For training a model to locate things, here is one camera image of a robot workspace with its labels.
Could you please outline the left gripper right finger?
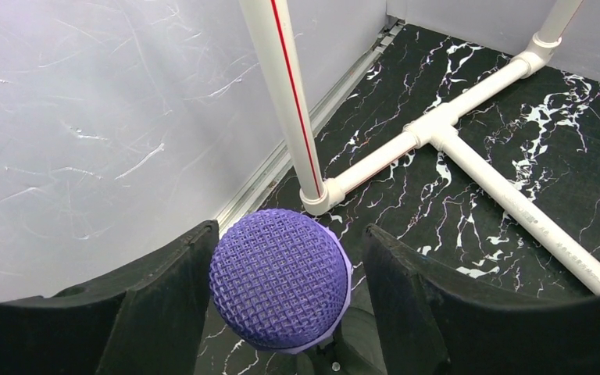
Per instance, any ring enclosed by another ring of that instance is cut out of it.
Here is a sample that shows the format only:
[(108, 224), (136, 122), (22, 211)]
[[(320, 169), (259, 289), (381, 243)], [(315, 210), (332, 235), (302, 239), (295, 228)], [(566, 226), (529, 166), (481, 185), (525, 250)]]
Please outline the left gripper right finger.
[(560, 301), (496, 287), (373, 224), (362, 245), (389, 374), (600, 374), (600, 295)]

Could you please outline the white PVC pipe frame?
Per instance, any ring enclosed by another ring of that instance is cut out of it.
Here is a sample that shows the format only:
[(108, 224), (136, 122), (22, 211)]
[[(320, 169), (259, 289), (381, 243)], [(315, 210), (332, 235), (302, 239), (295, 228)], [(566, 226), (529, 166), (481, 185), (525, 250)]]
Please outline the white PVC pipe frame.
[(479, 156), (455, 127), (469, 111), (547, 65), (580, 8), (579, 1), (557, 1), (528, 46), (507, 66), (406, 124), (400, 135), (330, 179), (321, 175), (288, 4), (243, 1), (240, 7), (300, 183), (299, 197), (308, 213), (327, 213), (347, 193), (405, 153), (432, 145), (451, 158), (584, 286), (600, 295), (600, 262)]

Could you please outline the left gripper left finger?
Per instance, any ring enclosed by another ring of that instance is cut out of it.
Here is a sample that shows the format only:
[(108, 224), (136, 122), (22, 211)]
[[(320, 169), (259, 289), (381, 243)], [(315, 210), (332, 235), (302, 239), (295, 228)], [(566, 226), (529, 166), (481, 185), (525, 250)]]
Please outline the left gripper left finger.
[(0, 374), (192, 374), (219, 226), (58, 294), (0, 302)]

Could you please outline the purple microphone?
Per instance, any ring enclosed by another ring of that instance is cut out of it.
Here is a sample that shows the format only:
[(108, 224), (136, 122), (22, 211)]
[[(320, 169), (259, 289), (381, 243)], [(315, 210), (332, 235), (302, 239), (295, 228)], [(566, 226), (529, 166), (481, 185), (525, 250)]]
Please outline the purple microphone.
[(263, 209), (221, 237), (209, 266), (217, 312), (258, 350), (295, 355), (336, 331), (352, 263), (337, 236), (289, 209)]

